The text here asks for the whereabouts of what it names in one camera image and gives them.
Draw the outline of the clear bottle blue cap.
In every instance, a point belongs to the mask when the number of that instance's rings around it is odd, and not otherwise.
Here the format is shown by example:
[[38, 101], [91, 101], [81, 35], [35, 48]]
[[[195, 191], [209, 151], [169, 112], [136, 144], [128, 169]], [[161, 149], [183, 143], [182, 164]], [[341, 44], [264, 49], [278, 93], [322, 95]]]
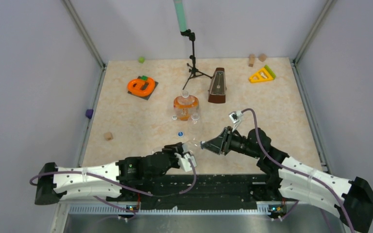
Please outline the clear bottle blue cap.
[[199, 141], [202, 136], [203, 124], [201, 115], [193, 113], [188, 119], [187, 133], [190, 140]]

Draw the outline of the orange clear plastic bottle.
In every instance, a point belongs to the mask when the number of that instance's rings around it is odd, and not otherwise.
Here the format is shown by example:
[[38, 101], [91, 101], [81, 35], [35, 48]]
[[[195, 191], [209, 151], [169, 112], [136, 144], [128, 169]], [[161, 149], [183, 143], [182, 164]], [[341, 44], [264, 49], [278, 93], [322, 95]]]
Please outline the orange clear plastic bottle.
[[173, 101], [173, 108], [178, 120], [188, 121], [190, 116], [199, 110], [199, 99], [183, 90]]

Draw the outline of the blue water bottle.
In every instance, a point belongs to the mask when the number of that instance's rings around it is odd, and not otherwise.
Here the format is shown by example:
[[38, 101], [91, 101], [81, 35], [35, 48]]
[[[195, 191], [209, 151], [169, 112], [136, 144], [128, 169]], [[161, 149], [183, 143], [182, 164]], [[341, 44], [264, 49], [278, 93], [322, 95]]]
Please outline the blue water bottle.
[[165, 152], [170, 154], [185, 154], [187, 152], [191, 154], [197, 154], [201, 150], [201, 143], [195, 140], [189, 140], [186, 142], [178, 142], [175, 144], [160, 146], [152, 149], [152, 153]]

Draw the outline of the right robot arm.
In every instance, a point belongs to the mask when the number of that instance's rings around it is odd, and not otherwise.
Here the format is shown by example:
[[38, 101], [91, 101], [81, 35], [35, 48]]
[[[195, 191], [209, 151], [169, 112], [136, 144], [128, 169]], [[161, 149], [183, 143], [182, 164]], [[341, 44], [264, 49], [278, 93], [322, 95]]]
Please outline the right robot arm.
[[257, 159], [256, 165], [268, 176], [265, 193], [269, 199], [299, 200], [333, 214], [356, 233], [369, 232], [373, 190], [365, 179], [340, 178], [307, 166], [273, 147], [260, 128], [242, 136], [228, 126], [219, 136], [201, 142], [201, 147], [218, 155], [234, 151]]

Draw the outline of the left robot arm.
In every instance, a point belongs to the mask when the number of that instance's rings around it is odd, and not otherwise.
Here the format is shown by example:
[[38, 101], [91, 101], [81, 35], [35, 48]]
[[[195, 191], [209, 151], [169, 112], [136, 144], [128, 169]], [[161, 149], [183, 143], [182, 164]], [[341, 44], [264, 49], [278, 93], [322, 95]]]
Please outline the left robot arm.
[[100, 166], [61, 167], [55, 162], [46, 163], [30, 179], [36, 187], [34, 203], [51, 205], [64, 200], [106, 197], [132, 200], [136, 193], [152, 196], [151, 191], [137, 189], [145, 181], [163, 177], [172, 169], [196, 172], [193, 152], [183, 143], [166, 145], [144, 157], [127, 157]]

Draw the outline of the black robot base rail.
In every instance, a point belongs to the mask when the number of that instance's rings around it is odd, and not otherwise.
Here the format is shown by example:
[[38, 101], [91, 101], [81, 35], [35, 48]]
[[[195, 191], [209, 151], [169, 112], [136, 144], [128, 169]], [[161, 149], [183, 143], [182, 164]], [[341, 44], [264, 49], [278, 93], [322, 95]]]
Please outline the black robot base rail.
[[107, 195], [107, 205], [130, 203], [123, 212], [223, 213], [259, 211], [272, 219], [284, 219], [294, 207], [267, 185], [267, 175], [166, 175], [134, 185], [143, 194], [123, 189], [119, 197]]

